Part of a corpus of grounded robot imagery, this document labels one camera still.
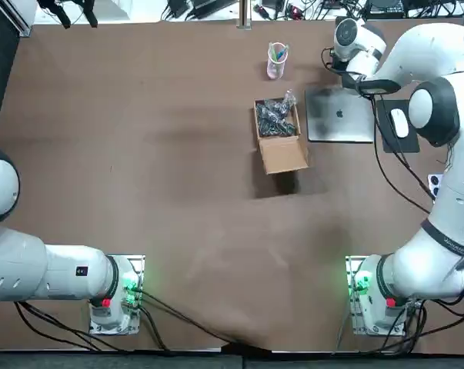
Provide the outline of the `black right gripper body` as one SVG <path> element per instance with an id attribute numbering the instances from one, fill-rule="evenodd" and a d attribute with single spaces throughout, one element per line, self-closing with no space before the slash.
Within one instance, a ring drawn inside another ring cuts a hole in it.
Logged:
<path id="1" fill-rule="evenodd" d="M 346 56 L 345 52 L 336 50 L 334 48 L 330 51 L 330 69 L 334 73 L 346 73 L 346 69 L 349 63 L 349 58 Z"/>

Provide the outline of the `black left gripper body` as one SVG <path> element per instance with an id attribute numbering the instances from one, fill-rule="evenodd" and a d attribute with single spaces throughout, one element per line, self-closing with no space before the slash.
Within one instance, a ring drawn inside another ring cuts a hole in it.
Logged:
<path id="1" fill-rule="evenodd" d="M 95 4 L 94 0 L 69 0 L 69 1 L 80 6 L 82 9 L 93 9 L 94 4 Z M 37 3 L 41 8 L 52 8 L 54 6 L 57 6 L 60 3 L 60 1 L 38 0 Z"/>

